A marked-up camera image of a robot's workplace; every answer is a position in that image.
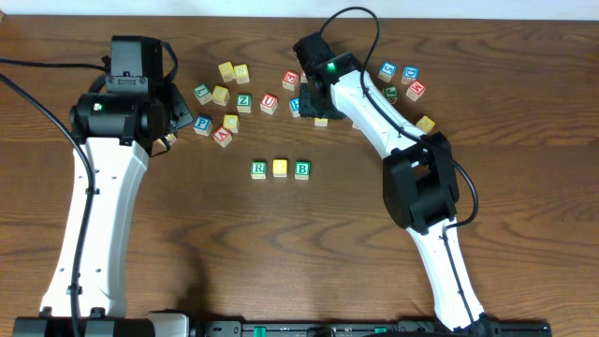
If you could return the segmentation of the yellow O block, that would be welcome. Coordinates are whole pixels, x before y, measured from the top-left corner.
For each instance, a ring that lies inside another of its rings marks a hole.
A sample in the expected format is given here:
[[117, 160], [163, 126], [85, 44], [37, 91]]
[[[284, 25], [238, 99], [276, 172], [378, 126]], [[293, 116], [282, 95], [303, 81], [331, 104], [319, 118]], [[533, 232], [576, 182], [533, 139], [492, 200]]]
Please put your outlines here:
[[272, 161], [272, 174], [275, 178], [284, 178], [288, 172], [288, 161], [286, 159], [274, 159]]
[[328, 123], [329, 123], [329, 120], [325, 119], [325, 118], [315, 118], [314, 119], [314, 125], [315, 126], [327, 127]]

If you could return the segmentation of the green B block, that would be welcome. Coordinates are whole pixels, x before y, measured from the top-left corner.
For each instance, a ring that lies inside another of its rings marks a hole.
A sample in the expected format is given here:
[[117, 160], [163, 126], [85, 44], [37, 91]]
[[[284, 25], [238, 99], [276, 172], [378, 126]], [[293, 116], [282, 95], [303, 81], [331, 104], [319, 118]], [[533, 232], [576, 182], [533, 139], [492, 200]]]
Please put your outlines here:
[[297, 161], [295, 163], [294, 175], [296, 180], [309, 180], [311, 174], [311, 163], [307, 161]]

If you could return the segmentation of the green R block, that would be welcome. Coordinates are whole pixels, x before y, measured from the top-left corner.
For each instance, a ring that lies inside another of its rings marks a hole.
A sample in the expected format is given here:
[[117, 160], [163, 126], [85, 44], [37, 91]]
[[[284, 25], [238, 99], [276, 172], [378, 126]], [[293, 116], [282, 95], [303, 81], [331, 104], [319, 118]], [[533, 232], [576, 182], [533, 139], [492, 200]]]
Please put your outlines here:
[[251, 163], [251, 178], [254, 180], [267, 178], [267, 163], [265, 161], [253, 161]]

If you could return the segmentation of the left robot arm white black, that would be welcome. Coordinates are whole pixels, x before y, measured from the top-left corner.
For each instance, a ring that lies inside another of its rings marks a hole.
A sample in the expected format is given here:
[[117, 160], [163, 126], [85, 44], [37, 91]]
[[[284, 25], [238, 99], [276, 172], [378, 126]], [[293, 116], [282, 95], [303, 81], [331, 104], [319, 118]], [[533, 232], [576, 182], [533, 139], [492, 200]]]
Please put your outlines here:
[[139, 186], [153, 142], [192, 122], [172, 82], [86, 93], [70, 112], [75, 176], [66, 232], [37, 317], [18, 317], [16, 336], [193, 336], [176, 311], [126, 315], [126, 252]]

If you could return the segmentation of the blue H block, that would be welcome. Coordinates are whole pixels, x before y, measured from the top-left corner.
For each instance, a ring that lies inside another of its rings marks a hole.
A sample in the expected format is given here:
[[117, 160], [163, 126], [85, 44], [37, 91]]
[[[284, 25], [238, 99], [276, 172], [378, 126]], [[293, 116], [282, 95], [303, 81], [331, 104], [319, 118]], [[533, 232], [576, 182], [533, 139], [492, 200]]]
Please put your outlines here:
[[289, 100], [289, 109], [294, 118], [298, 118], [300, 116], [300, 99], [298, 97], [294, 97]]

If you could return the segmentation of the yellow block far left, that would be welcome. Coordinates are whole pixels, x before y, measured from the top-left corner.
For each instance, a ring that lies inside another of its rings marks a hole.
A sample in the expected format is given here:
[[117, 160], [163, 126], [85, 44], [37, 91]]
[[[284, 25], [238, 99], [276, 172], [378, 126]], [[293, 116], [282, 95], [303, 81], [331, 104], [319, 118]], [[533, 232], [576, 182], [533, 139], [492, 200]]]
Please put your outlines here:
[[161, 136], [156, 142], [163, 146], [165, 149], [170, 148], [172, 144], [177, 140], [177, 137], [173, 133]]

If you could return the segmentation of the yellow block beside L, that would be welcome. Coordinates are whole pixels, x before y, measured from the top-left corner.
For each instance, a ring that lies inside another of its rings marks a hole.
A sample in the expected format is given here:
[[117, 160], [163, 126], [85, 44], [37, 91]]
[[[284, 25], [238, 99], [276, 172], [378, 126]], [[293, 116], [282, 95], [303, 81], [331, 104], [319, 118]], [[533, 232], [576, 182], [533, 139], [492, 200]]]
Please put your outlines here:
[[230, 99], [230, 93], [226, 87], [216, 85], [212, 91], [212, 101], [220, 106], [226, 106]]

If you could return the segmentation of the red U block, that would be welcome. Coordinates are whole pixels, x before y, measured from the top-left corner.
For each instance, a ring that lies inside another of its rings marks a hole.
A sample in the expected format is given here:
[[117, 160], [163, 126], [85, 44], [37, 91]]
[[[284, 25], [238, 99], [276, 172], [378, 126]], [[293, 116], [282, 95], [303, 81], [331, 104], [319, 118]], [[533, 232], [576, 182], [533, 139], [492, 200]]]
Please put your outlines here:
[[264, 94], [260, 100], [259, 107], [267, 114], [273, 114], [278, 107], [278, 97], [272, 94]]

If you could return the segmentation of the red A block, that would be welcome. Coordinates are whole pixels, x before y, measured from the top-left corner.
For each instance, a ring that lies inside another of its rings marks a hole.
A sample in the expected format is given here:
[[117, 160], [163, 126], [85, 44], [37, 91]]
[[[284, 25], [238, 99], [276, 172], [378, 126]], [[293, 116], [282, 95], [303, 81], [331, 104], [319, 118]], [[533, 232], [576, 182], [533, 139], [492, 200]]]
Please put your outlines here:
[[214, 141], [222, 147], [226, 147], [233, 140], [232, 133], [223, 126], [219, 126], [212, 133], [212, 137]]

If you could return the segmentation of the yellow block top left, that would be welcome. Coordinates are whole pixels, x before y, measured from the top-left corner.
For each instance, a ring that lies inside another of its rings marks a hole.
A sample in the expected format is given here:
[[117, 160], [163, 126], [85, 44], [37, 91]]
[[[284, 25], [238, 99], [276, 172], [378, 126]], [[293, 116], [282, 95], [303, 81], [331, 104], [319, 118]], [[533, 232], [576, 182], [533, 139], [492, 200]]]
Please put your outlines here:
[[223, 79], [223, 82], [230, 82], [235, 80], [235, 70], [231, 62], [224, 62], [218, 65], [219, 73]]

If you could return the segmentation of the green Z block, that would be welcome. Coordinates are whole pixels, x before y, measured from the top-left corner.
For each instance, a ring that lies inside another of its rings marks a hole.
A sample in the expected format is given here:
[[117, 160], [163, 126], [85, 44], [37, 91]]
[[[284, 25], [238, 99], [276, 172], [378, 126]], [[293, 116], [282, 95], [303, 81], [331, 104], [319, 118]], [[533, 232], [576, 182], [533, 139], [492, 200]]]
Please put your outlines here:
[[239, 113], [251, 113], [252, 96], [248, 94], [238, 94], [236, 106]]

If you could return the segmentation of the blue 5 block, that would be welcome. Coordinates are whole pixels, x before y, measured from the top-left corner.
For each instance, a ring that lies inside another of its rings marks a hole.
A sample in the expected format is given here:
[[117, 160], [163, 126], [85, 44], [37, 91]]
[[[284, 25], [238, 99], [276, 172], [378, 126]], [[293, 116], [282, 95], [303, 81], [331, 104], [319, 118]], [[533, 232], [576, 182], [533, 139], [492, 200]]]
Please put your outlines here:
[[397, 66], [395, 64], [385, 61], [379, 69], [378, 78], [384, 82], [391, 82], [396, 71]]

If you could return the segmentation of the blue D block right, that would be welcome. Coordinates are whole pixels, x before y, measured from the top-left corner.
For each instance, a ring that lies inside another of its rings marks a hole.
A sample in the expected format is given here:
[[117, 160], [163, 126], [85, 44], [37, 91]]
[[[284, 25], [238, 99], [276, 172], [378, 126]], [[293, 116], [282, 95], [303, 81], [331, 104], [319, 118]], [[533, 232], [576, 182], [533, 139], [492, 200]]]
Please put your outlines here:
[[401, 84], [409, 85], [417, 80], [419, 68], [416, 66], [405, 66], [402, 72]]

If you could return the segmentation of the red M block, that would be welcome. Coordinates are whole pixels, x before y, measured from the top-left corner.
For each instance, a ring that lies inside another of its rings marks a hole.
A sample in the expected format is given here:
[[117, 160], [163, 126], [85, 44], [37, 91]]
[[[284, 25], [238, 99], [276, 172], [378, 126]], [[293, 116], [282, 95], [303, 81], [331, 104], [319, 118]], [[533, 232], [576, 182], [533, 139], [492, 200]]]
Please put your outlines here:
[[407, 88], [406, 96], [412, 101], [418, 101], [425, 93], [427, 87], [420, 81], [413, 81]]

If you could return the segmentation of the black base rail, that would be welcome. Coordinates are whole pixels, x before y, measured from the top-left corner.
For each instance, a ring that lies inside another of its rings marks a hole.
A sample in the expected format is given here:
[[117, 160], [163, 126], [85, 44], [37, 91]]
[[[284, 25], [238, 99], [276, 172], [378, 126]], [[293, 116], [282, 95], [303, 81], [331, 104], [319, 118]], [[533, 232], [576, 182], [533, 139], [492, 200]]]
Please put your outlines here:
[[501, 323], [483, 319], [472, 328], [448, 330], [429, 320], [383, 323], [248, 323], [205, 321], [192, 326], [190, 337], [551, 337], [548, 323]]

